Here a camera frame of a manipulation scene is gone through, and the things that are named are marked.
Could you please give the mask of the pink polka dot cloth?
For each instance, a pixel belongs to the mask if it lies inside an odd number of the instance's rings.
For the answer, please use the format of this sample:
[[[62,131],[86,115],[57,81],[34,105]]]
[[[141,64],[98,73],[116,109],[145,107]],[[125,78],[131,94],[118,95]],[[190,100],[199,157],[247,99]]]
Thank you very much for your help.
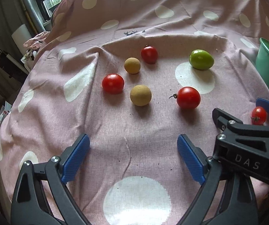
[[[67,184],[92,224],[176,224],[195,182],[177,151],[206,155],[220,108],[250,123],[269,89],[254,66],[269,0],[62,0],[1,124],[0,169],[13,198],[26,161],[91,141]]]

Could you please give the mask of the white paper roll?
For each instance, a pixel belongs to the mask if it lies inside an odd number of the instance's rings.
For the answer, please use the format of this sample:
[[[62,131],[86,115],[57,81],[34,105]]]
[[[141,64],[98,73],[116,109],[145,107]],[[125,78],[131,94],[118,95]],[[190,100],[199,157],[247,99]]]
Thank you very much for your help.
[[[11,37],[21,54],[25,55],[27,48],[24,47],[24,43],[32,38],[26,25],[22,24],[13,34],[11,34]]]

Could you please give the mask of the red tomato with stem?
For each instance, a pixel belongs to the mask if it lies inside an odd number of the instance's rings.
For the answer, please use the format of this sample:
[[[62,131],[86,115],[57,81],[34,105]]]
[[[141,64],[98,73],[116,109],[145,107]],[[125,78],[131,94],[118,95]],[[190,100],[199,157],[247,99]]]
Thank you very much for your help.
[[[193,87],[181,88],[176,94],[169,98],[174,98],[181,109],[195,109],[201,102],[200,93]]]

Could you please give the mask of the small red tomato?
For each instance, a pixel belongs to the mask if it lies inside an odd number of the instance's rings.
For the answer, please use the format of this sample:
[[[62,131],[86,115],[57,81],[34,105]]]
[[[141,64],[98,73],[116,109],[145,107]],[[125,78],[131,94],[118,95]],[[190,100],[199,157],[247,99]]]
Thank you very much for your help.
[[[253,125],[263,125],[267,119],[267,112],[263,107],[255,107],[250,118]]]

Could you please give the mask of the bright green fruit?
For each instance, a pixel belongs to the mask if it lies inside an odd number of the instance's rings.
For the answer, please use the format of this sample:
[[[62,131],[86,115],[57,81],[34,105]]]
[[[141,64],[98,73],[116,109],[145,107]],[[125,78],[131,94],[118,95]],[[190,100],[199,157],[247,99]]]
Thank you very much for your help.
[[[208,70],[214,65],[214,58],[207,51],[196,49],[191,52],[189,63],[197,70]]]

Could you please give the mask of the red tomato left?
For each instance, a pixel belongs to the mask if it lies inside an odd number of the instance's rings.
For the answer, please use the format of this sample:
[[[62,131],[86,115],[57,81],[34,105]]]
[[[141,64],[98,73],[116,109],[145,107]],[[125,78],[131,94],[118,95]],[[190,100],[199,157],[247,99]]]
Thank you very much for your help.
[[[124,79],[118,74],[109,74],[102,80],[102,88],[109,94],[120,94],[124,89]]]

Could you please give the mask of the tan round fruit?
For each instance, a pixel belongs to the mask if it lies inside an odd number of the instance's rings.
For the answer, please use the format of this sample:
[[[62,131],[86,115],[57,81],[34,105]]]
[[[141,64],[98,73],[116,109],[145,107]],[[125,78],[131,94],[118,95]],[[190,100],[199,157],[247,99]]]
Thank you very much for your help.
[[[130,100],[135,106],[146,106],[152,99],[152,92],[146,85],[136,85],[130,91]]]
[[[137,74],[141,69],[140,61],[135,57],[130,57],[124,62],[124,69],[129,74]]]

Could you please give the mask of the red tomato far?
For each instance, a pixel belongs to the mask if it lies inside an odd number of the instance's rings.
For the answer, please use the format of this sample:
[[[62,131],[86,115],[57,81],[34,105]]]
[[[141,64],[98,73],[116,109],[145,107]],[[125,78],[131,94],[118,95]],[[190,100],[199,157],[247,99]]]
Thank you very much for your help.
[[[146,45],[141,50],[141,57],[147,64],[155,64],[158,58],[158,52],[154,47]]]

